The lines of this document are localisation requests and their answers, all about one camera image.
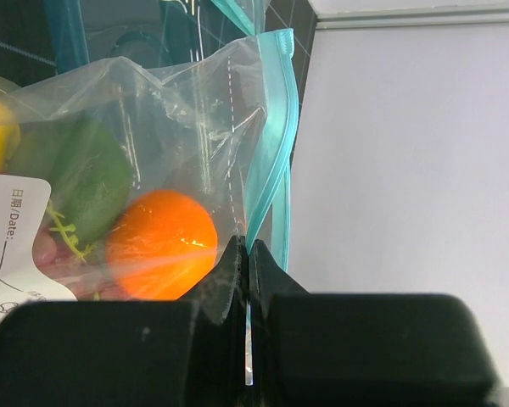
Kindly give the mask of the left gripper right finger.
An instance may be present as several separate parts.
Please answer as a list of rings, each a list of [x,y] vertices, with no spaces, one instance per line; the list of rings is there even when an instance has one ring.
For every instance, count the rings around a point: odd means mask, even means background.
[[[473,312],[440,293],[309,293],[256,241],[249,254],[258,406],[496,406]]]

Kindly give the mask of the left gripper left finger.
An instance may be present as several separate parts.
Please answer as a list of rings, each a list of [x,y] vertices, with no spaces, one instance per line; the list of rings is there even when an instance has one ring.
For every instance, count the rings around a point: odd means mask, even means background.
[[[46,302],[0,323],[0,406],[234,406],[245,385],[244,240],[176,301]]]

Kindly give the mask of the orange fruit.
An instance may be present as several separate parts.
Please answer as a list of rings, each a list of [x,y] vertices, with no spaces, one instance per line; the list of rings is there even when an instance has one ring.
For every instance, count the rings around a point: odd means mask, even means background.
[[[173,190],[133,202],[105,243],[109,272],[130,298],[176,300],[213,269],[218,235],[209,212]]]

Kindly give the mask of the purple grape bunch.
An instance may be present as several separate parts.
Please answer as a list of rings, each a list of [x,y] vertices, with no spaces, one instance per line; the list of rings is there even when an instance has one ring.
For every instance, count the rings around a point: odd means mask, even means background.
[[[76,226],[48,202],[32,247],[36,268],[71,291],[78,300],[127,300],[112,278],[103,241],[82,243]]]

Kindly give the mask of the clear zip top bag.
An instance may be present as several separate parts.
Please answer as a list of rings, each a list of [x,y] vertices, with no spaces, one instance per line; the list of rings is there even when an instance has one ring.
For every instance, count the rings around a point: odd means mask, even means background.
[[[299,104],[266,103],[257,39],[264,34],[230,42],[163,79],[114,57],[0,94],[20,139],[36,123],[87,117],[119,141],[133,178],[124,209],[99,239],[104,255],[128,206],[155,190],[188,195],[209,212],[218,235],[213,269],[232,237],[252,247],[271,207],[277,208],[273,246],[287,252],[283,188]],[[7,167],[0,173],[0,323],[32,302],[92,301],[76,299],[34,263],[32,247],[51,191],[43,179],[10,175]]]

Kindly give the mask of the green lime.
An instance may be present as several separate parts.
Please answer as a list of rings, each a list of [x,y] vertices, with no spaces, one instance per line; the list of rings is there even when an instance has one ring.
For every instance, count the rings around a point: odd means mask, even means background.
[[[9,159],[10,175],[51,186],[53,227],[82,251],[109,231],[130,194],[132,168],[119,141],[95,119],[36,123]]]

